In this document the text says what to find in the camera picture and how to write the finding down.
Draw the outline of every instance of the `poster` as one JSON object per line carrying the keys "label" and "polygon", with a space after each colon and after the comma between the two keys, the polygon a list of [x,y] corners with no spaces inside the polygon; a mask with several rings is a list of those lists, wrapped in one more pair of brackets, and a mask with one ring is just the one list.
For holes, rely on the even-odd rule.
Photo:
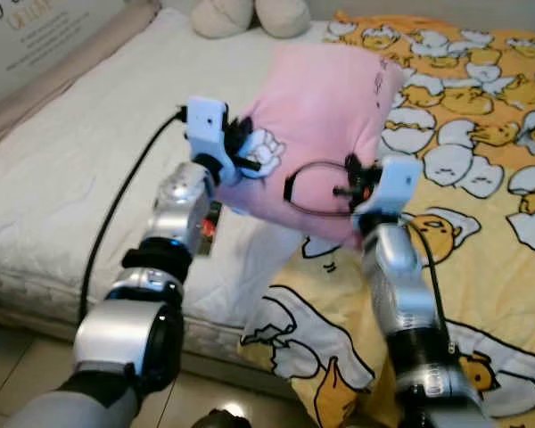
{"label": "poster", "polygon": [[127,0],[0,0],[0,100],[49,70]]}

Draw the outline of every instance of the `black cable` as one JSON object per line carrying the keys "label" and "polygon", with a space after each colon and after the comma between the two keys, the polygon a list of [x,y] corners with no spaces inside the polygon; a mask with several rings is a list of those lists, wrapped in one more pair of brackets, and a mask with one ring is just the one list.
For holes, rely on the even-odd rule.
{"label": "black cable", "polygon": [[428,268],[430,269],[430,277],[432,278],[434,299],[436,300],[436,310],[438,311],[438,317],[440,318],[440,329],[449,343],[449,333],[448,327],[446,326],[446,316],[444,315],[444,307],[442,306],[442,296],[440,293],[440,286],[438,285],[438,277],[436,276],[436,267],[434,266],[434,257],[432,255],[432,250],[430,249],[430,245],[428,244],[428,241],[426,241],[424,234],[417,225],[412,223],[411,220],[408,221],[406,225],[409,225],[416,231],[426,251],[426,258],[428,259]]}
{"label": "black cable", "polygon": [[78,311],[78,324],[83,321],[83,318],[86,317],[87,314],[87,296],[89,294],[89,281],[91,278],[91,273],[93,271],[93,266],[95,264],[95,257],[97,256],[97,252],[99,251],[99,247],[101,246],[101,242],[103,241],[103,237],[105,236],[105,232],[107,231],[107,227],[109,226],[109,223],[111,222],[113,215],[115,214],[115,210],[119,206],[119,203],[123,197],[123,194],[127,191],[128,186],[131,183],[131,180],[135,177],[136,172],[140,168],[141,164],[144,161],[144,158],[149,153],[149,151],[152,149],[152,146],[157,141],[159,136],[161,136],[162,132],[169,127],[169,125],[174,122],[175,120],[181,120],[183,122],[186,122],[186,107],[182,106],[180,110],[172,116],[171,118],[168,118],[162,125],[160,125],[159,129],[153,134],[147,145],[144,147],[143,151],[139,155],[138,159],[135,162],[135,165],[128,173],[127,177],[125,178],[125,181],[123,181],[123,184],[121,185],[119,191],[117,192],[117,195],[115,196],[115,199],[113,200],[113,203],[111,204],[109,211],[107,211],[107,214],[105,215],[105,219],[103,220],[103,223],[101,225],[101,228],[99,229],[99,232],[97,233],[97,237],[95,238],[95,243],[93,244],[93,247],[91,247],[91,252],[89,253],[89,259],[87,260],[86,270],[83,275],[83,282],[81,283],[81,292],[79,295],[79,311]]}

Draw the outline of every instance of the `blanket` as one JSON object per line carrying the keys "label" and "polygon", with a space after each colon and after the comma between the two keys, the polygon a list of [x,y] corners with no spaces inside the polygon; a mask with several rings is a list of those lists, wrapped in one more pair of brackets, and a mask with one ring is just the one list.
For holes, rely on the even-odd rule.
{"label": "blanket", "polygon": [[[535,428],[535,34],[338,12],[325,41],[404,68],[377,157],[423,162],[405,217],[432,248],[460,363],[498,426]],[[324,428],[356,407],[387,426],[399,421],[360,261],[306,236],[258,302],[239,347],[289,380]]]}

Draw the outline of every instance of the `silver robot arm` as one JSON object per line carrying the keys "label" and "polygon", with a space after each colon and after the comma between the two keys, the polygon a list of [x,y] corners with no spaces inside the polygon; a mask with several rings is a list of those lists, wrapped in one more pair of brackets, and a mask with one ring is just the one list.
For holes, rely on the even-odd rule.
{"label": "silver robot arm", "polygon": [[[192,161],[162,182],[139,247],[128,251],[110,292],[80,324],[73,375],[30,401],[6,428],[125,428],[146,395],[177,376],[183,282],[202,221],[220,181],[237,181],[234,162],[259,168],[226,154],[225,133],[238,130],[229,128],[224,103],[193,98],[185,121]],[[216,413],[205,426],[232,426],[230,417]]]}
{"label": "silver robot arm", "polygon": [[458,363],[457,347],[442,328],[422,261],[400,214],[412,198],[422,164],[408,156],[386,157],[350,179],[342,194],[373,192],[355,208],[353,223],[365,239],[362,266],[369,278],[373,310],[396,374],[404,428],[489,428],[476,391]]}

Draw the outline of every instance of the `pink pillow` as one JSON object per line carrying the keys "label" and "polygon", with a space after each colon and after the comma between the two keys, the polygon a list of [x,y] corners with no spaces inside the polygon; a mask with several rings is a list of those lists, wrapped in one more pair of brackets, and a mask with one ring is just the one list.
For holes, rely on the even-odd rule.
{"label": "pink pillow", "polygon": [[243,117],[253,133],[240,150],[259,172],[221,186],[227,205],[309,234],[357,246],[347,197],[346,157],[375,159],[384,121],[403,84],[402,69],[359,47],[285,45],[263,92]]}

